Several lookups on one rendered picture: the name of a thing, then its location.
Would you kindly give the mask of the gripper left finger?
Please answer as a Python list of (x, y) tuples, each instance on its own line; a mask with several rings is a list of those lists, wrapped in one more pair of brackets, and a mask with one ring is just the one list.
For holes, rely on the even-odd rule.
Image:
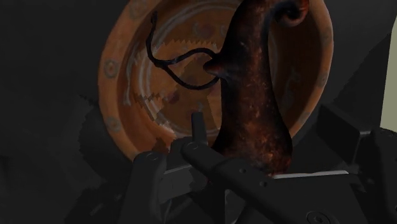
[(199, 199), (214, 224), (225, 224), (225, 190), (246, 201), (236, 224), (360, 224), (356, 176), (327, 171), (268, 178), (245, 161), (208, 147), (201, 113), (192, 115), (192, 126), (191, 138), (176, 141), (186, 165), (168, 171), (167, 157), (155, 151), (135, 157), (118, 224), (163, 224), (160, 205), (191, 192), (181, 180), (189, 171), (210, 181), (211, 191)]

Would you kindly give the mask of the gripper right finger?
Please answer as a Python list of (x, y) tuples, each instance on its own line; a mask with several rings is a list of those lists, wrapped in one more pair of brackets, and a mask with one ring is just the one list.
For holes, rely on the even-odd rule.
[(371, 127), (331, 104), (317, 117), (318, 136), (355, 175), (354, 193), (368, 224), (397, 224), (397, 133)]

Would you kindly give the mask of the orange patterned bowl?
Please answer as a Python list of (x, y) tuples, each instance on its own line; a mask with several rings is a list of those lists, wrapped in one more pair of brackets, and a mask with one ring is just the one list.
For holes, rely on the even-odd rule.
[[(204, 114), (214, 141), (221, 125), (220, 86), (188, 90), (155, 67), (146, 53), (151, 14), (158, 13), (153, 54), (168, 60), (195, 48), (217, 52), (241, 0), (130, 0), (108, 37), (99, 66), (99, 106), (108, 131), (129, 158), (168, 152), (191, 133), (191, 115)], [(316, 107), (333, 57), (333, 27), (324, 0), (296, 27), (271, 25), (269, 55), (274, 92), (291, 135)]]

